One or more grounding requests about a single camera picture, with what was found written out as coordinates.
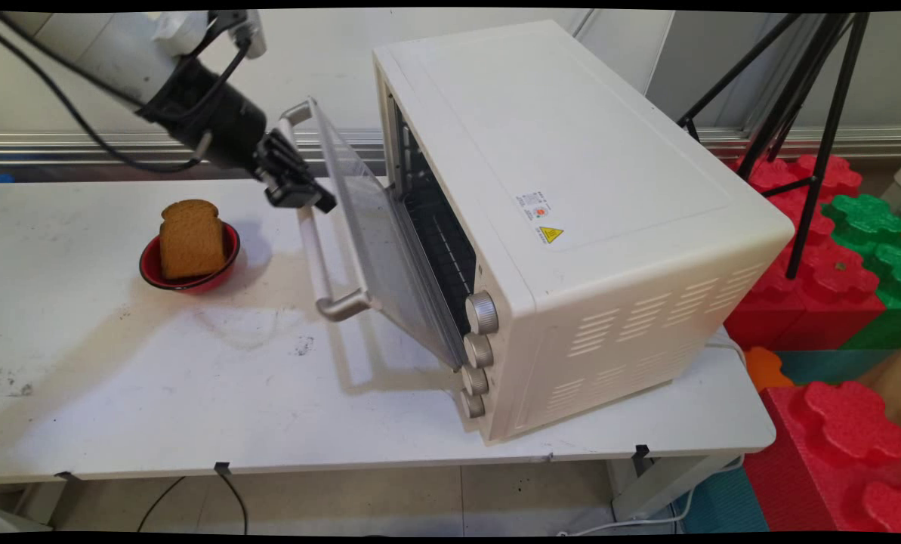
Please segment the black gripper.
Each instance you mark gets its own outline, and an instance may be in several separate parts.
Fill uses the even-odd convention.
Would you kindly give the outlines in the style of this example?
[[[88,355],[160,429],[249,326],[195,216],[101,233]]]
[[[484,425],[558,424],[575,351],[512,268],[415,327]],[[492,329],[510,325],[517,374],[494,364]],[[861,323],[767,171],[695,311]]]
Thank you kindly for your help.
[[[218,168],[254,172],[255,150],[266,133],[267,117],[225,76],[240,64],[240,59],[233,59],[225,71],[213,73],[198,59],[182,59],[153,99],[140,108],[140,117],[160,124],[190,148],[197,148],[209,133],[205,159]],[[274,208],[315,207],[327,214],[338,203],[315,182],[305,159],[277,128],[267,133],[264,185]]]

